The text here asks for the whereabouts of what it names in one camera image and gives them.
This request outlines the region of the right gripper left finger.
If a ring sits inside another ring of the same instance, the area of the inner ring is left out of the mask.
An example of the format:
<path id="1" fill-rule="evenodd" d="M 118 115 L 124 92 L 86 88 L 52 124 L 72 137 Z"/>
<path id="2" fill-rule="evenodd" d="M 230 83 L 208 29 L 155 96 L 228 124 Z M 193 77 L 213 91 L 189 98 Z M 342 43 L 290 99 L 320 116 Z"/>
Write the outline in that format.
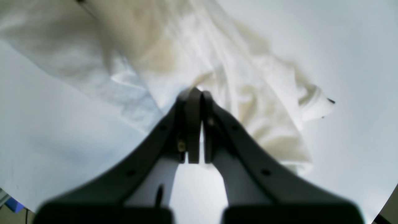
<path id="1" fill-rule="evenodd" d="M 46 202 L 34 224 L 174 224 L 169 208 L 180 164 L 200 159 L 201 94 L 180 93 L 171 110 L 121 162 Z"/>

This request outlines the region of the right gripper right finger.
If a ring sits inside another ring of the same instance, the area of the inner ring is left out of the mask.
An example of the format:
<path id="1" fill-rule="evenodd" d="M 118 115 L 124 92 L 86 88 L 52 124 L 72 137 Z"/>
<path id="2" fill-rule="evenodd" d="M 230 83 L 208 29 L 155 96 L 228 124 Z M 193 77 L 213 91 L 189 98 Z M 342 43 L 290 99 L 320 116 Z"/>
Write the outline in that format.
<path id="1" fill-rule="evenodd" d="M 304 180 L 265 152 L 210 92 L 202 94 L 204 158 L 224 180 L 222 224 L 362 224 L 350 201 Z"/>

